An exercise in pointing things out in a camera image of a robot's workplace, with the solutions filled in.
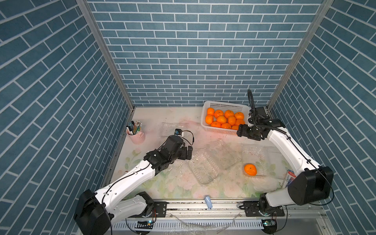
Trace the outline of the clear plastic clamshell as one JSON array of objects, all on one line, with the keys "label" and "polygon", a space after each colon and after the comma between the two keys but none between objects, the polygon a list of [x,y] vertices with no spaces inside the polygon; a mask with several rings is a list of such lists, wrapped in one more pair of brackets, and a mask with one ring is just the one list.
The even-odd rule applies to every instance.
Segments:
[{"label": "clear plastic clamshell", "polygon": [[271,177],[283,180],[290,165],[282,153],[272,146],[242,145],[240,151],[242,164],[254,165],[257,177]]},{"label": "clear plastic clamshell", "polygon": [[194,149],[189,169],[199,184],[207,185],[240,161],[239,152],[219,139]]},{"label": "clear plastic clamshell", "polygon": [[188,125],[186,123],[162,122],[159,134],[161,137],[168,137],[174,135],[176,129],[186,130],[187,127]]}]

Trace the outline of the white perforated plastic basket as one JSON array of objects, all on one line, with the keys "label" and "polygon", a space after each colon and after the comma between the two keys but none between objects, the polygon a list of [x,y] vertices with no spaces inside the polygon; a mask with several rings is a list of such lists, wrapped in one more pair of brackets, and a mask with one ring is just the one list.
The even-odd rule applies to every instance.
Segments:
[{"label": "white perforated plastic basket", "polygon": [[241,124],[249,124],[249,107],[241,104],[206,101],[201,114],[205,131],[236,135]]}]

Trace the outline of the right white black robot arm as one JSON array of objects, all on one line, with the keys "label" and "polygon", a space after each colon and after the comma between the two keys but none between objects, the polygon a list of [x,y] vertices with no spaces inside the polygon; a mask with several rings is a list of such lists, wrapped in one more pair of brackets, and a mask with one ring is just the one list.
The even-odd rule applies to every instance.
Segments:
[{"label": "right white black robot arm", "polygon": [[301,206],[327,199],[330,194],[334,194],[333,170],[328,166],[321,166],[310,157],[279,119],[251,126],[241,124],[237,135],[255,141],[268,139],[282,153],[296,176],[287,187],[262,194],[259,200],[261,209],[287,205]]}]

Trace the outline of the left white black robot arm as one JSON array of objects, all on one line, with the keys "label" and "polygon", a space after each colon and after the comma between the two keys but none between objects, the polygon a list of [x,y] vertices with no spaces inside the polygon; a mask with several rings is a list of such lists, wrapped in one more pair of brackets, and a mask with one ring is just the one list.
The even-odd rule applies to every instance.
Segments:
[{"label": "left white black robot arm", "polygon": [[146,153],[143,160],[117,181],[92,192],[84,191],[78,200],[73,219],[84,235],[103,235],[113,224],[128,217],[148,216],[153,211],[154,200],[145,192],[125,200],[134,189],[176,160],[191,160],[193,147],[185,145],[186,139],[170,135],[153,151]]}]

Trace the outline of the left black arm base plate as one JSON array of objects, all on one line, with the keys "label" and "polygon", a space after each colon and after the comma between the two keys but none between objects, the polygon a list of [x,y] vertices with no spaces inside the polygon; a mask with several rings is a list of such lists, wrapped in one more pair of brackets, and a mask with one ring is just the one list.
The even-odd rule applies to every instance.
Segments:
[{"label": "left black arm base plate", "polygon": [[153,205],[148,203],[144,211],[141,213],[141,216],[151,217],[153,215],[154,217],[165,217],[167,204],[168,203],[166,201],[155,201]]}]

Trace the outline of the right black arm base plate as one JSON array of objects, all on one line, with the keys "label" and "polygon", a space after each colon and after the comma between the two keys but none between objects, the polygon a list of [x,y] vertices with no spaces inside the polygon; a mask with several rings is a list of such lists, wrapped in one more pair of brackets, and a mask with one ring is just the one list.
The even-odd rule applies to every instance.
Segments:
[{"label": "right black arm base plate", "polygon": [[285,216],[285,212],[281,206],[270,207],[267,204],[260,203],[259,201],[243,201],[240,205],[238,205],[238,208],[245,212],[246,217]]}]

